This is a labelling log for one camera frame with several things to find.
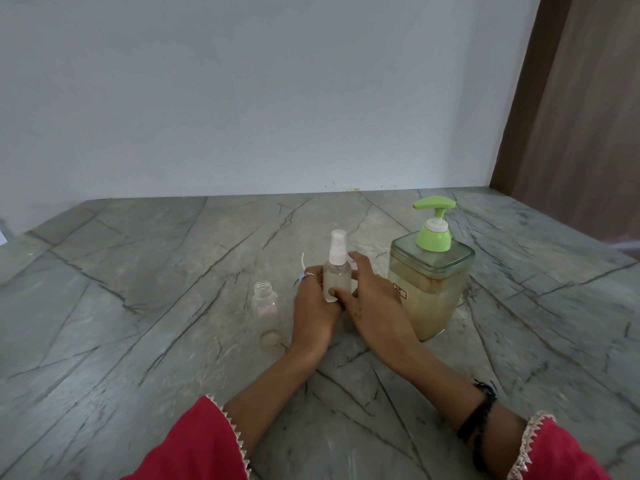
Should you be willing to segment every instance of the label sticker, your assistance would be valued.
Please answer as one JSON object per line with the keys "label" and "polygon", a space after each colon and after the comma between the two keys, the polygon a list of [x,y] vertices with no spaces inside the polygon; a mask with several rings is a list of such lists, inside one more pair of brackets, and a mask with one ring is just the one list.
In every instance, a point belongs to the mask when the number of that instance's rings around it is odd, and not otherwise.
{"label": "label sticker", "polygon": [[400,298],[404,298],[406,299],[406,291],[404,291],[402,288],[400,288],[400,286],[396,285],[395,283],[392,283],[394,288],[396,289],[396,291],[398,291],[398,293],[400,293]]}

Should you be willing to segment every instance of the person's right hand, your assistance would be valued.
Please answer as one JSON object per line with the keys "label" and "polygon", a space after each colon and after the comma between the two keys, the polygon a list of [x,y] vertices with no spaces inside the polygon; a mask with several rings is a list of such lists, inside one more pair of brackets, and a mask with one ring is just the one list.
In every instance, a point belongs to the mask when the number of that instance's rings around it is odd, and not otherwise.
{"label": "person's right hand", "polygon": [[350,252],[358,265],[358,289],[331,288],[353,319],[365,343],[391,370],[400,373],[407,357],[422,348],[393,284],[374,274],[366,256]]}

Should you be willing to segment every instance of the black thread bracelet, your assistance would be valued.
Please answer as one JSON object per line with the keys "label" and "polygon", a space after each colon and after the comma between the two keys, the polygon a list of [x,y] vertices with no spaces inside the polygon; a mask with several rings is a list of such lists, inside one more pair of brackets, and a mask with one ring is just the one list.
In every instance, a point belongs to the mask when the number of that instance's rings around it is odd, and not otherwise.
{"label": "black thread bracelet", "polygon": [[484,430],[489,421],[489,412],[497,399],[495,390],[484,382],[476,381],[474,386],[484,393],[484,400],[476,409],[469,414],[468,418],[462,423],[458,430],[457,437],[464,443],[467,443],[473,432],[477,429],[477,435],[474,438],[473,462],[478,471],[486,471],[486,464],[482,458],[482,445],[484,441]]}

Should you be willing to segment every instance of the marble table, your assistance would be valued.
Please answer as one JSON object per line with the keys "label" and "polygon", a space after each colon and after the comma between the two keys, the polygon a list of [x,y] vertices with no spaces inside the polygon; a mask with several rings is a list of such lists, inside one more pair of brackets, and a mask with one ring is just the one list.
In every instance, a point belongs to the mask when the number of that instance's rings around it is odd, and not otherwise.
{"label": "marble table", "polygon": [[[290,316],[302,252],[322,263],[335,228],[386,273],[391,241],[426,218],[411,203],[430,194],[458,201],[452,233],[477,255],[450,327],[425,346],[635,477],[640,266],[481,188],[87,201],[0,246],[0,477],[132,472],[199,395],[224,403],[276,359],[248,312],[257,280]],[[252,464],[265,480],[480,477],[349,330]]]}

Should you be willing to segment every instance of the person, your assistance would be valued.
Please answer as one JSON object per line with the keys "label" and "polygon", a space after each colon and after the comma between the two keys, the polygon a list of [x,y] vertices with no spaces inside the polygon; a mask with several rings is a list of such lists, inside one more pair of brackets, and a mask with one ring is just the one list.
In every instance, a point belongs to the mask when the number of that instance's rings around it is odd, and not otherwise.
{"label": "person", "polygon": [[498,479],[605,479],[595,460],[544,413],[526,421],[495,401],[492,388],[471,384],[439,361],[416,338],[400,297],[374,274],[369,259],[349,253],[358,270],[357,290],[322,293],[322,266],[306,270],[294,302],[291,345],[249,387],[219,407],[201,397],[130,476],[146,479],[248,478],[248,459],[286,402],[314,373],[329,347],[341,306],[362,339],[400,377],[409,381],[473,451],[478,469]]}

